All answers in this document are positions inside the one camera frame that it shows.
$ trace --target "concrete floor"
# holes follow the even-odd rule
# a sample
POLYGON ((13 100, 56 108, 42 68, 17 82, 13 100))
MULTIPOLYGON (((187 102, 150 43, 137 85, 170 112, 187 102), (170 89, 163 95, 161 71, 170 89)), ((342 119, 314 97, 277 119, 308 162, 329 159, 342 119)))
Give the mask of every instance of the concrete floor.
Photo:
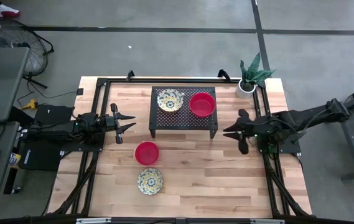
MULTIPOLYGON (((95 27, 255 28, 249 0, 6 0, 29 25, 95 27)), ((264 29, 354 30, 354 0, 258 0, 264 29)), ((83 75, 213 77, 224 68, 240 76, 240 59, 259 52, 256 34, 39 32, 55 53, 37 77, 54 96, 77 88, 83 75)), ((282 78, 290 109, 303 110, 354 92, 354 36, 265 35, 269 64, 282 78)), ((19 96, 27 93, 22 82, 19 96)), ((75 96, 40 103, 71 106, 75 96)), ((354 220, 354 171, 339 124, 309 129, 300 140, 304 176, 314 215, 354 220)), ((51 172, 26 172, 24 190, 0 195, 0 218, 40 215, 51 172)))

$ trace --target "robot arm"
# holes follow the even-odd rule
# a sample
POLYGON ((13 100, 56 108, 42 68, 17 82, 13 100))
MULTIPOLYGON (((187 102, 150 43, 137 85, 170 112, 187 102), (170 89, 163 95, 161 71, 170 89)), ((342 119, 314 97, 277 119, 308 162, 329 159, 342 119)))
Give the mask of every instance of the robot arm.
POLYGON ((242 154, 248 153, 246 138, 257 137, 265 140, 270 146, 278 146, 287 139, 297 142, 306 129, 323 122, 343 122, 350 117, 344 104, 332 99, 326 105, 304 111, 282 111, 270 116, 261 116, 250 120, 247 111, 239 110, 236 123, 224 129, 224 136, 238 140, 242 154))
POLYGON ((100 146, 101 136, 104 133, 116 131, 116 143, 121 144, 123 143, 121 135, 128 128, 134 126, 135 123, 120 126, 119 120, 133 119, 135 117, 122 115, 114 103, 110 104, 110 107, 113 116, 84 113, 75 117, 76 120, 65 124, 32 125, 28 129, 24 140, 38 141, 46 139, 63 145, 68 144, 70 147, 81 148, 81 146, 100 146))

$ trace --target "plate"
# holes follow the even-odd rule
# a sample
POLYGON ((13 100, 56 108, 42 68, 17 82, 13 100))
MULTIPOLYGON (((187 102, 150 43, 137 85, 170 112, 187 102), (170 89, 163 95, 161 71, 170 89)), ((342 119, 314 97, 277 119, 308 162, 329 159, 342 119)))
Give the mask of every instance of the plate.
POLYGON ((157 96, 157 104, 166 112, 175 112, 182 107, 184 94, 175 89, 165 89, 157 96))
POLYGON ((163 187, 163 175, 158 169, 144 169, 138 175, 138 189, 146 195, 154 195, 163 187))

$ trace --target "wood grain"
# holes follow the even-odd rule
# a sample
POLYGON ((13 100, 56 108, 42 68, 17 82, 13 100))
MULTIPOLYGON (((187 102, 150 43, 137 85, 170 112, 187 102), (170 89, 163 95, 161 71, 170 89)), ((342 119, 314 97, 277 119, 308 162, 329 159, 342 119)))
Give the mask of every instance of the wood grain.
MULTIPOLYGON (((91 110, 97 77, 82 77, 75 114, 91 110)), ((189 84, 156 83, 157 86, 189 86, 189 84)), ((114 133, 107 133, 95 175, 90 216, 107 217, 270 217, 269 197, 264 164, 255 140, 250 140, 249 154, 241 155, 237 142, 222 136, 222 129, 238 117, 238 109, 246 109, 255 118, 252 99, 235 97, 235 86, 215 86, 217 95, 218 132, 210 140, 208 131, 158 130, 156 138, 149 133, 150 83, 112 84, 109 102, 116 103, 122 114, 135 116, 122 124, 137 122, 116 144, 114 133), (134 150, 143 141, 155 142, 161 152, 155 165, 164 176, 162 190, 153 196, 143 195, 136 186, 138 173, 145 167, 134 158, 134 150)), ((282 82, 266 80, 271 112, 287 110, 282 82)), ((59 166, 49 212, 56 210, 76 184, 81 153, 72 152, 59 166)), ((300 164, 290 155, 281 155, 286 187, 310 213, 310 205, 300 164)), ((280 205, 280 193, 276 190, 280 205)))

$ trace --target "bowl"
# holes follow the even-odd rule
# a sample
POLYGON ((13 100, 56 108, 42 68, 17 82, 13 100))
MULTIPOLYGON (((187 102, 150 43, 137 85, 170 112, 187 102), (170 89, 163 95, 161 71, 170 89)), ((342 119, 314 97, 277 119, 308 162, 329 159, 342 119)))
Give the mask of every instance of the bowl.
POLYGON ((137 185, 143 194, 154 195, 163 187, 163 182, 163 175, 158 169, 148 168, 138 175, 137 185))
POLYGON ((215 100, 208 93, 196 93, 189 101, 189 108, 196 116, 204 118, 213 114, 215 100))
POLYGON ((181 109, 184 103, 184 94, 175 89, 165 89, 157 96, 157 104, 168 113, 181 109))
POLYGON ((153 142, 142 142, 135 150, 135 159, 142 165, 148 166, 159 158, 159 148, 153 142))

